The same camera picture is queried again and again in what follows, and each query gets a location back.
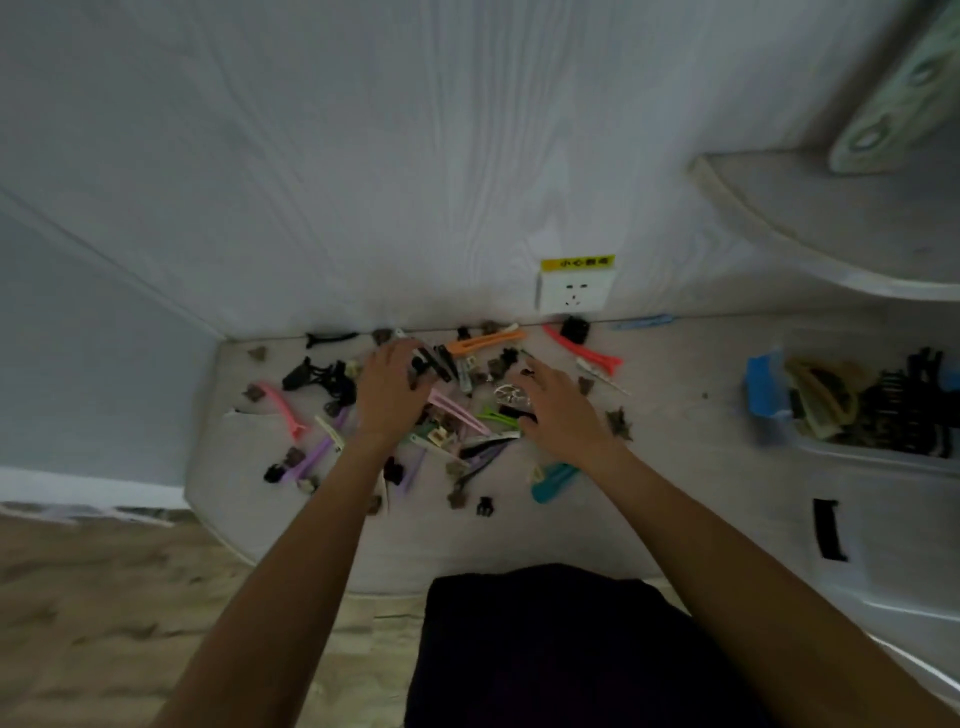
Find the person's right hand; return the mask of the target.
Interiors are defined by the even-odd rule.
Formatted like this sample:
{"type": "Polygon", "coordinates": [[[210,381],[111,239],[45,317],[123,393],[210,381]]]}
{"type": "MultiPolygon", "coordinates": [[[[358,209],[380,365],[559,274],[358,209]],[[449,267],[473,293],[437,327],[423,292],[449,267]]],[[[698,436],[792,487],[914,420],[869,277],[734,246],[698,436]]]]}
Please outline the person's right hand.
{"type": "MultiPolygon", "coordinates": [[[[593,405],[580,392],[571,377],[562,370],[551,368],[556,372],[561,391],[561,420],[558,432],[550,435],[548,439],[530,439],[522,429],[520,431],[547,454],[579,468],[591,477],[597,476],[604,469],[609,456],[616,453],[617,442],[605,429],[593,405]]],[[[508,382],[516,385],[515,376],[521,371],[510,370],[508,382]]]]}

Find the black long hair clip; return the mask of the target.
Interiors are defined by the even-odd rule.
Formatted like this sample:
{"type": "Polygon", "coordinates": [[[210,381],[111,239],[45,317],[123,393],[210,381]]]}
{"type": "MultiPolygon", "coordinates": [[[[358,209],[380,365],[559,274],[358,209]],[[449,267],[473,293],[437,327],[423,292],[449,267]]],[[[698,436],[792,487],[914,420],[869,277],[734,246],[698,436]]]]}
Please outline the black long hair clip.
{"type": "Polygon", "coordinates": [[[452,383],[457,377],[455,370],[451,369],[451,365],[443,358],[436,346],[418,346],[413,354],[411,368],[417,379],[432,373],[441,382],[452,383]]]}

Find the teal duckbill hair clip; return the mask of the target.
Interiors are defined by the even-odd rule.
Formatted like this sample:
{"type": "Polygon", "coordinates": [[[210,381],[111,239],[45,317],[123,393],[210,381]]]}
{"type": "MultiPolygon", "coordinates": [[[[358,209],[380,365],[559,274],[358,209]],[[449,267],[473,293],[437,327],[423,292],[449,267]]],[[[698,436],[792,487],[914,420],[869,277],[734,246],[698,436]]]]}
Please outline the teal duckbill hair clip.
{"type": "Polygon", "coordinates": [[[534,471],[530,494],[536,504],[548,504],[581,474],[579,467],[557,462],[534,471]]]}

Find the clear plastic box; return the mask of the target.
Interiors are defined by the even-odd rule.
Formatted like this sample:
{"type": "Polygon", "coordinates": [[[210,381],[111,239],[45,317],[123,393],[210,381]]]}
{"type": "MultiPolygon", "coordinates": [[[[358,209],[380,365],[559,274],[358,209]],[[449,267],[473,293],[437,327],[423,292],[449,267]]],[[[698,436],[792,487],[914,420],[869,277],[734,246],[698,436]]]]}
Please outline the clear plastic box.
{"type": "MultiPolygon", "coordinates": [[[[796,357],[830,362],[853,361],[868,371],[870,383],[867,389],[879,379],[882,371],[906,367],[906,359],[925,347],[944,352],[943,372],[947,375],[950,384],[960,384],[960,356],[948,355],[942,346],[920,346],[904,337],[893,339],[881,335],[853,334],[844,331],[799,329],[793,331],[793,337],[785,337],[777,346],[769,350],[769,353],[772,351],[781,353],[784,379],[788,387],[789,381],[785,373],[786,360],[796,357]]],[[[750,415],[771,431],[775,443],[788,445],[810,454],[856,460],[871,466],[913,469],[960,479],[960,452],[949,459],[938,459],[875,449],[858,444],[853,434],[839,442],[816,441],[798,432],[793,414],[792,417],[785,419],[766,419],[750,415]]]]}

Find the blue hair clip in box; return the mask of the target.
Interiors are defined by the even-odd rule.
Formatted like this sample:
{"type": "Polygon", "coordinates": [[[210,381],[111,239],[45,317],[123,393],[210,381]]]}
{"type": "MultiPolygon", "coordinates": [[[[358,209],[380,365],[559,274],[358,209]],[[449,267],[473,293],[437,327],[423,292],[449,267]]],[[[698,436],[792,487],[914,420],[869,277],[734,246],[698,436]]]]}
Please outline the blue hair clip in box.
{"type": "Polygon", "coordinates": [[[766,420],[792,417],[784,361],[777,350],[748,358],[744,374],[750,415],[766,420]]]}

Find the white wall socket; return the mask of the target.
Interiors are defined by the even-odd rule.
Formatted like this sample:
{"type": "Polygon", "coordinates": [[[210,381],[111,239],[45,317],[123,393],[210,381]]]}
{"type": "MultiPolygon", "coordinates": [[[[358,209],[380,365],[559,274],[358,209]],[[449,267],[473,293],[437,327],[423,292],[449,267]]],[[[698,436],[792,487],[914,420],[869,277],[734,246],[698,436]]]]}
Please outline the white wall socket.
{"type": "Polygon", "coordinates": [[[614,268],[540,272],[535,310],[542,316],[576,316],[602,311],[616,278],[614,268]]]}

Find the pale green metal bracket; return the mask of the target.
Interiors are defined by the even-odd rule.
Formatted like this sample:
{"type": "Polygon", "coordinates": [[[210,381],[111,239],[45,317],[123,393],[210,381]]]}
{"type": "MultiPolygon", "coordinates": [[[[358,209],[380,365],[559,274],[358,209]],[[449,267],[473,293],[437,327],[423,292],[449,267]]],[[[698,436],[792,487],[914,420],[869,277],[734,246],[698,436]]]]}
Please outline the pale green metal bracket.
{"type": "Polygon", "coordinates": [[[929,20],[834,141],[835,175],[889,173],[960,110],[960,0],[938,0],[929,20]]]}

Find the person's dark trousers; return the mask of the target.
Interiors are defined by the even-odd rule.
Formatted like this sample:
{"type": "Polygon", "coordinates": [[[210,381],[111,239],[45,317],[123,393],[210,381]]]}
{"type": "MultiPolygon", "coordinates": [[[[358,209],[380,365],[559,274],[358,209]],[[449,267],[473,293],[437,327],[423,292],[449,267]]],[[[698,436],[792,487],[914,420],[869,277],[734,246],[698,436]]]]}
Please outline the person's dark trousers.
{"type": "Polygon", "coordinates": [[[403,728],[777,725],[656,588],[545,564],[432,583],[403,728]]]}

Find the pink duckbill hair clip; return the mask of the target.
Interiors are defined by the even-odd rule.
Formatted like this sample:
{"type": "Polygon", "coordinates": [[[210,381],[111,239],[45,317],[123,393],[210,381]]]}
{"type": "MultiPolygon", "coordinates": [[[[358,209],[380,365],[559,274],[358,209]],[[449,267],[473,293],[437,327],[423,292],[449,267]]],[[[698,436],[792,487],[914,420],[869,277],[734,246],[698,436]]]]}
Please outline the pink duckbill hair clip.
{"type": "Polygon", "coordinates": [[[427,403],[433,407],[437,407],[449,415],[452,415],[479,435],[491,435],[493,433],[493,431],[491,431],[485,423],[474,417],[474,415],[468,409],[465,409],[437,389],[429,390],[427,403]]]}
{"type": "Polygon", "coordinates": [[[297,415],[294,408],[289,404],[285,396],[275,387],[265,381],[258,381],[256,385],[261,389],[265,397],[277,408],[280,416],[283,418],[286,429],[294,443],[299,442],[303,435],[309,431],[309,425],[303,423],[297,415]]]}

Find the beige claw hair clip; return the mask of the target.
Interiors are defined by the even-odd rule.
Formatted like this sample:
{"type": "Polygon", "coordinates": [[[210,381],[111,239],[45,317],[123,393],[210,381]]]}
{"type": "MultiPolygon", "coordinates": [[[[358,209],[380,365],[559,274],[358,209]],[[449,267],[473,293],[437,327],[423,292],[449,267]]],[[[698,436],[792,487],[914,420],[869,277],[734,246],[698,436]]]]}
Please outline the beige claw hair clip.
{"type": "Polygon", "coordinates": [[[831,362],[789,357],[784,365],[789,382],[794,425],[800,435],[821,442],[839,442],[854,432],[860,394],[869,372],[850,360],[831,362]]]}

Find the purple duckbill hair clip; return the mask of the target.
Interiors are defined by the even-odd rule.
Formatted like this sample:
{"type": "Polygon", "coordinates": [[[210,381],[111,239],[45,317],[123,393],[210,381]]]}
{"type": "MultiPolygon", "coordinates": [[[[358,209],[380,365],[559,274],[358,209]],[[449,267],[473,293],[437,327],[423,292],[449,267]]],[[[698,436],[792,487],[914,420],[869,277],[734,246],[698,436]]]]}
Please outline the purple duckbill hair clip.
{"type": "MultiPolygon", "coordinates": [[[[345,425],[349,420],[352,414],[352,409],[353,409],[352,407],[346,407],[340,410],[340,412],[342,410],[345,410],[347,412],[345,416],[342,416],[342,418],[344,419],[344,422],[342,425],[345,425]]],[[[298,466],[287,469],[286,475],[283,478],[282,482],[305,479],[306,476],[311,471],[311,469],[315,465],[317,465],[325,455],[327,455],[330,451],[333,451],[334,453],[336,453],[333,447],[329,445],[330,441],[327,440],[327,433],[323,429],[321,430],[325,433],[324,438],[320,440],[318,444],[316,444],[310,451],[306,453],[305,459],[298,466]]]]}

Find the red duckbill hair clip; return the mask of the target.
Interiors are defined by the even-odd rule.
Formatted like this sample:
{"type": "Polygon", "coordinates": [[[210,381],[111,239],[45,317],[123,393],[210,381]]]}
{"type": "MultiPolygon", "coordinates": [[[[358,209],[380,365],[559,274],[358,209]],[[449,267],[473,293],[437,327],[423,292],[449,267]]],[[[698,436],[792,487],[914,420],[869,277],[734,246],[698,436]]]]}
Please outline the red duckbill hair clip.
{"type": "Polygon", "coordinates": [[[625,363],[625,361],[620,357],[602,354],[584,345],[571,341],[569,338],[562,335],[558,328],[549,323],[542,323],[540,328],[558,346],[564,348],[577,358],[582,358],[582,360],[586,361],[587,363],[598,367],[609,376],[615,376],[618,372],[618,369],[625,363]]]}

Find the person's left forearm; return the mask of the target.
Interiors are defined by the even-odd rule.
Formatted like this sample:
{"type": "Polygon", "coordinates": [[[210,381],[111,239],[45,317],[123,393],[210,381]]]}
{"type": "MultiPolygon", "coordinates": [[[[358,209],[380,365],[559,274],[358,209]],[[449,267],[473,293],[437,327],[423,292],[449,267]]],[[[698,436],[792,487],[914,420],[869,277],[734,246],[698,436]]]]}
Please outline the person's left forearm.
{"type": "Polygon", "coordinates": [[[149,728],[296,728],[378,477],[400,436],[361,429],[246,578],[149,728]]]}

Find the pile of black hair clips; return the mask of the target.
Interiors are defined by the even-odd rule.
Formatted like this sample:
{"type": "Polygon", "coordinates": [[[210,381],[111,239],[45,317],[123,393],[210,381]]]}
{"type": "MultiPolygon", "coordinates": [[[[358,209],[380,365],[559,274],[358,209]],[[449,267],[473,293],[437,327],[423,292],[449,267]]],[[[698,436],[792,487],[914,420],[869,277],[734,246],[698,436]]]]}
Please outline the pile of black hair clips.
{"type": "Polygon", "coordinates": [[[945,353],[929,346],[905,367],[882,370],[858,399],[851,432],[858,445],[950,459],[960,453],[960,384],[944,373],[945,353]]]}

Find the white curved shelf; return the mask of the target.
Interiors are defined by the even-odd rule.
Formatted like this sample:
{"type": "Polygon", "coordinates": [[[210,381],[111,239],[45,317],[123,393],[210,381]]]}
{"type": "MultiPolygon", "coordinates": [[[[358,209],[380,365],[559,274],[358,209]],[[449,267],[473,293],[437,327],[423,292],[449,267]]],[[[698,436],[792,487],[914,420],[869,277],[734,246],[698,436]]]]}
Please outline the white curved shelf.
{"type": "Polygon", "coordinates": [[[960,150],[838,176],[808,152],[702,154],[692,184],[751,245],[870,296],[960,303],[960,150]]]}

